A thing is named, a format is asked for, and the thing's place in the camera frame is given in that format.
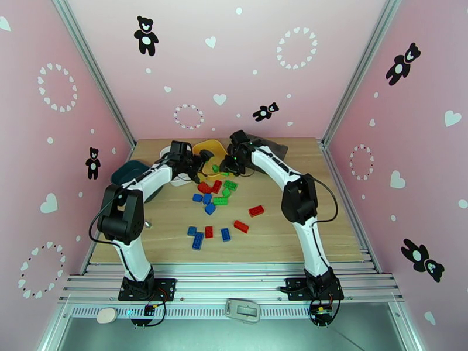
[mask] red lego brick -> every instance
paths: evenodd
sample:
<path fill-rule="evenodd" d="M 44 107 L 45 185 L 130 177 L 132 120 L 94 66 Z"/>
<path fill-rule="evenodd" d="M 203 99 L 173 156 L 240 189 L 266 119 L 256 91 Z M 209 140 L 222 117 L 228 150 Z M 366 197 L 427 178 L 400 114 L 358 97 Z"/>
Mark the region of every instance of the red lego brick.
<path fill-rule="evenodd" d="M 213 237 L 213 226 L 205 226 L 205 237 L 207 239 Z"/>
<path fill-rule="evenodd" d="M 252 209 L 249 209 L 249 214 L 252 218 L 254 216 L 257 216 L 263 213 L 265 213 L 265 209 L 263 209 L 262 205 L 258 205 L 257 207 L 253 207 Z"/>
<path fill-rule="evenodd" d="M 247 231 L 249 231 L 249 226 L 245 225 L 243 222 L 239 220 L 234 221 L 234 227 L 242 231 L 243 233 L 247 233 Z"/>
<path fill-rule="evenodd" d="M 211 193 L 211 187 L 206 184 L 205 182 L 202 182 L 198 185 L 198 190 L 201 191 L 204 194 L 210 194 Z"/>
<path fill-rule="evenodd" d="M 215 181 L 215 184 L 213 184 L 213 187 L 211 188 L 211 191 L 213 193 L 218 194 L 219 190 L 221 189 L 221 186 L 223 185 L 222 181 Z"/>

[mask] gray metal floor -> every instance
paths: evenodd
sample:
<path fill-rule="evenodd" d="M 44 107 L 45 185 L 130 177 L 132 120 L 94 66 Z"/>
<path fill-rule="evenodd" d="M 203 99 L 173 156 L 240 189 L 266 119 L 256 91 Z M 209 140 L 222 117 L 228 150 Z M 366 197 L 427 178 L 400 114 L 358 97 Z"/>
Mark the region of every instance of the gray metal floor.
<path fill-rule="evenodd" d="M 155 328 L 137 329 L 127 319 L 100 325 L 73 318 L 60 350 L 190 351 L 398 351 L 404 350 L 386 303 L 342 304 L 328 329 L 306 319 L 166 320 Z"/>

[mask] black teddy bear decal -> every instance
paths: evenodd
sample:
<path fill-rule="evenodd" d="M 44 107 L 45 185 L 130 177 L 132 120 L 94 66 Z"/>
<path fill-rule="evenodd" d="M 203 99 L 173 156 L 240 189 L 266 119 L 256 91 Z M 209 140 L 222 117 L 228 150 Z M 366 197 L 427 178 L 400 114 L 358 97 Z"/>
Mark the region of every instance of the black teddy bear decal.
<path fill-rule="evenodd" d="M 146 53 L 150 56 L 154 56 L 156 53 L 155 43 L 159 43 L 157 36 L 152 32 L 153 21 L 148 18 L 143 18 L 141 16 L 137 17 L 138 23 L 140 25 L 140 30 L 136 31 L 133 35 L 135 39 L 139 39 L 140 52 L 142 54 Z"/>
<path fill-rule="evenodd" d="M 252 116 L 255 118 L 255 121 L 262 121 L 263 119 L 270 119 L 271 114 L 278 110 L 280 109 L 276 103 L 272 103 L 270 106 L 262 105 L 260 110 L 253 113 Z"/>
<path fill-rule="evenodd" d="M 417 59 L 420 55 L 421 52 L 418 46 L 413 42 L 404 56 L 399 54 L 395 57 L 395 64 L 388 70 L 387 75 L 385 76 L 386 79 L 391 77 L 388 84 L 394 85 L 398 80 L 400 80 L 401 76 L 406 78 L 408 73 L 410 73 L 409 69 L 411 68 L 411 62 Z"/>
<path fill-rule="evenodd" d="M 90 157 L 86 160 L 86 166 L 88 166 L 88 179 L 98 179 L 98 168 L 101 166 L 101 162 L 98 160 L 99 150 L 90 147 Z"/>
<path fill-rule="evenodd" d="M 440 263 L 429 259 L 429 253 L 426 246 L 420 245 L 418 247 L 413 241 L 408 239 L 404 239 L 403 242 L 407 248 L 402 247 L 401 252 L 403 253 L 403 256 L 413 262 L 413 268 L 418 272 L 427 271 L 436 282 L 440 282 L 445 268 Z"/>

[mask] blue lego brick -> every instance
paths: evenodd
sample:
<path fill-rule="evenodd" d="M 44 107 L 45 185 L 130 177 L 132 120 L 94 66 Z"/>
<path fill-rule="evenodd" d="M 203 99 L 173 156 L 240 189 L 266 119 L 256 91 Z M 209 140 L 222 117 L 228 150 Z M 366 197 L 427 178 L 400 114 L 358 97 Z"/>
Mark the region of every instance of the blue lego brick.
<path fill-rule="evenodd" d="M 195 233 L 197 232 L 197 228 L 194 226 L 189 226 L 188 227 L 188 232 L 187 235 L 189 236 L 195 236 Z"/>
<path fill-rule="evenodd" d="M 203 196 L 203 204 L 208 205 L 211 203 L 211 194 L 205 194 Z"/>
<path fill-rule="evenodd" d="M 203 195 L 201 194 L 194 194 L 194 197 L 192 198 L 194 202 L 200 203 L 203 200 Z"/>
<path fill-rule="evenodd" d="M 202 242 L 203 242 L 203 233 L 202 232 L 196 232 L 192 248 L 194 250 L 201 250 L 201 243 Z"/>
<path fill-rule="evenodd" d="M 230 241 L 229 229 L 221 229 L 221 236 L 223 237 L 223 242 Z"/>
<path fill-rule="evenodd" d="M 210 203 L 205 207 L 205 212 L 207 212 L 208 215 L 213 214 L 215 210 L 216 206 L 213 203 Z"/>

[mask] white heart decal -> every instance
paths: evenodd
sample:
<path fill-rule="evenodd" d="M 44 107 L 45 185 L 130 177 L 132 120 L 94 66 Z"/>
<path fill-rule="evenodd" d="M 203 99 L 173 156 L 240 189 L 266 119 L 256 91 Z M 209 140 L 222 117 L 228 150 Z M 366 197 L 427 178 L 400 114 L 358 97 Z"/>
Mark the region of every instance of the white heart decal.
<path fill-rule="evenodd" d="M 57 198 L 55 194 L 47 194 L 46 201 L 40 205 L 40 211 L 44 214 L 48 214 L 56 211 L 57 209 Z"/>
<path fill-rule="evenodd" d="M 448 128 L 449 126 L 455 125 L 458 121 L 462 120 L 462 114 L 454 113 L 452 110 L 447 110 L 445 112 L 445 126 Z"/>
<path fill-rule="evenodd" d="M 5 31 L 11 31 L 10 24 L 4 16 L 0 16 L 0 29 Z"/>
<path fill-rule="evenodd" d="M 205 39 L 205 43 L 208 45 L 208 47 L 211 47 L 212 49 L 214 49 L 215 46 L 216 46 L 215 36 L 211 36 L 211 37 Z"/>
<path fill-rule="evenodd" d="M 393 171 L 390 177 L 390 186 L 396 189 L 402 189 L 406 186 L 406 181 L 401 178 L 399 171 Z"/>
<path fill-rule="evenodd" d="M 219 106 L 223 105 L 227 98 L 228 97 L 226 96 L 226 94 L 215 94 L 215 95 L 213 95 L 213 100 Z"/>
<path fill-rule="evenodd" d="M 432 315 L 432 312 L 430 311 L 426 311 L 426 313 L 424 313 L 424 319 L 426 319 L 428 322 L 430 322 L 432 325 L 435 325 L 435 318 L 434 316 Z"/>

